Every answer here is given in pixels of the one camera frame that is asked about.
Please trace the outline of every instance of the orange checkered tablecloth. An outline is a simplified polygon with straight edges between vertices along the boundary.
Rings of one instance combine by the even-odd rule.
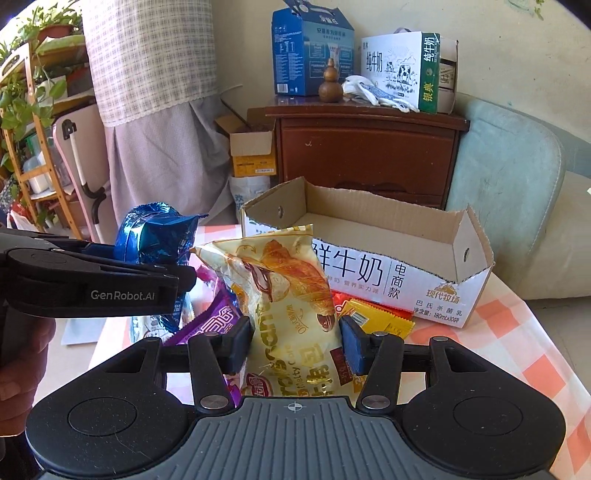
[[[238,225],[206,226],[199,228],[195,243],[240,236]],[[199,310],[211,301],[208,294],[199,286],[191,292],[193,304]],[[433,336],[448,336],[554,400],[564,414],[567,430],[551,471],[558,480],[591,478],[591,395],[525,302],[497,276],[491,275],[463,329],[429,320],[416,322],[408,343],[427,344]],[[108,319],[90,368],[127,347],[128,332],[129,319]],[[403,373],[399,403],[407,402],[424,388],[424,374]],[[169,390],[183,401],[192,400],[186,376],[169,378]]]

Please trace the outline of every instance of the person's hand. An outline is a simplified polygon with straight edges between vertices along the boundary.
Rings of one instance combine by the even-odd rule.
[[[40,319],[18,359],[0,368],[0,437],[25,429],[37,387],[45,375],[47,349],[56,332],[54,319]]]

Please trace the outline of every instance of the sofa cushion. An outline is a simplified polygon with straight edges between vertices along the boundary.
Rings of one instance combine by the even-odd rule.
[[[470,131],[460,140],[446,209],[472,205],[491,241],[494,272],[515,289],[562,185],[562,146],[538,122],[483,100],[459,95],[456,111]]]
[[[566,172],[517,295],[526,300],[591,295],[591,179]]]

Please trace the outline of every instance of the snack bag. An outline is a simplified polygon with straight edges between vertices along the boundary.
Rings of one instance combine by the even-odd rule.
[[[206,332],[228,333],[240,320],[241,313],[232,304],[226,286],[217,292],[211,305],[164,342],[164,346],[187,343],[194,335]]]
[[[337,320],[340,319],[341,312],[343,310],[343,306],[345,305],[345,302],[348,300],[355,300],[355,301],[359,301],[365,305],[371,305],[372,307],[376,307],[377,309],[383,310],[385,312],[389,312],[393,315],[396,315],[396,317],[400,317],[405,320],[410,320],[413,318],[413,312],[409,312],[408,310],[397,309],[395,307],[388,307],[386,305],[381,305],[379,303],[375,303],[374,301],[359,299],[357,297],[353,297],[352,295],[349,295],[348,293],[342,293],[342,292],[339,292],[336,290],[332,291],[332,295],[333,295],[333,302],[335,303],[335,311],[336,311]]]
[[[119,227],[113,256],[133,264],[188,265],[197,224],[207,215],[182,216],[166,203],[131,209]],[[132,317],[132,342],[145,337],[166,341],[195,317],[188,294],[179,295],[172,314]]]
[[[361,300],[346,293],[333,292],[337,320],[349,315],[365,333],[387,332],[405,339],[414,327],[412,312],[385,307],[372,301]],[[359,394],[367,375],[353,374],[353,391]]]
[[[355,400],[311,225],[212,242],[196,253],[224,278],[255,329],[244,394]]]

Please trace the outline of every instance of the small cardboard box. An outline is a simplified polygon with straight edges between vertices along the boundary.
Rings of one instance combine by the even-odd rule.
[[[493,267],[471,208],[444,212],[303,177],[242,209],[242,233],[314,225],[314,249],[333,290],[462,327]]]
[[[251,108],[246,121],[230,114],[216,120],[217,125],[230,138],[230,155],[235,177],[255,177],[277,174],[275,150],[275,120],[265,116],[264,108]]]
[[[361,75],[422,112],[451,113],[457,90],[457,41],[401,32],[361,40]]]
[[[284,0],[289,8],[273,12],[271,23],[275,93],[318,95],[328,60],[340,81],[353,74],[355,33],[338,8],[306,0]]]

